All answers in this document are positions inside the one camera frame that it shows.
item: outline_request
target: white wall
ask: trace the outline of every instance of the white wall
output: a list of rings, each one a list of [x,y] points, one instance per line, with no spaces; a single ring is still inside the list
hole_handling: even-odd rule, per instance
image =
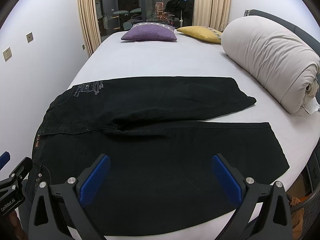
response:
[[[27,43],[26,34],[34,40]],[[0,154],[7,178],[25,157],[45,111],[88,59],[77,0],[19,0],[0,30]],[[6,62],[2,52],[11,48]]]
[[[228,22],[243,17],[246,9],[257,9],[278,16],[320,41],[320,28],[302,0],[231,0]]]

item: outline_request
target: silver bolt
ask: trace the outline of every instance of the silver bolt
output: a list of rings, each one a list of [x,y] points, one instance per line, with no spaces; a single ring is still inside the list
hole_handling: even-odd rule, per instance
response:
[[[251,178],[251,177],[247,177],[247,178],[245,179],[245,181],[246,181],[248,184],[253,184],[253,183],[254,183],[254,179]]]
[[[47,185],[46,182],[43,181],[43,182],[40,183],[39,187],[40,187],[40,188],[44,188],[46,185]]]
[[[71,177],[68,179],[68,183],[69,184],[74,184],[76,182],[76,178],[75,177]]]
[[[283,185],[282,185],[282,182],[281,181],[276,181],[276,186],[277,187],[282,187]]]

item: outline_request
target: yellow pillow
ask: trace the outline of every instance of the yellow pillow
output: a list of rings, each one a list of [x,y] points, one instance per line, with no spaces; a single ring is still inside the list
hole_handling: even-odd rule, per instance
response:
[[[182,32],[186,35],[194,37],[201,41],[211,43],[221,43],[221,32],[203,26],[186,26],[177,29],[178,32]]]

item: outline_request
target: mattress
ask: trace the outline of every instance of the mattress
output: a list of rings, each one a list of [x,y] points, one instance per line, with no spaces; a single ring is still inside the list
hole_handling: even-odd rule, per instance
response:
[[[205,43],[179,32],[176,33],[176,42],[122,41],[120,38],[123,34],[114,33],[103,41],[69,88],[86,82],[135,76],[232,77],[241,91],[256,98],[256,104],[207,122],[269,122],[290,165],[278,180],[284,184],[285,190],[293,184],[319,140],[319,112],[312,115],[303,109],[295,115],[286,112],[259,82],[224,53],[220,44]],[[257,204],[251,219],[259,214],[260,208],[261,204]],[[212,240],[232,214],[230,212],[206,223],[163,235],[108,236],[108,239]],[[75,231],[72,234],[79,239]]]

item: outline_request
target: blue textured pad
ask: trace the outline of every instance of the blue textured pad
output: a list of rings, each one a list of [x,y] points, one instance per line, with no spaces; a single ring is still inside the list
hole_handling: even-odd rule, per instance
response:
[[[211,158],[211,168],[228,200],[239,207],[242,203],[241,188],[217,155]]]
[[[10,154],[8,152],[4,152],[0,156],[0,170],[8,163],[10,160]]]
[[[104,179],[106,178],[110,170],[110,165],[111,162],[109,156],[104,156],[103,159],[97,165],[97,167],[95,167],[93,172],[84,182],[80,189],[79,198],[79,202],[82,205],[82,207],[91,204],[101,184],[103,183]]]

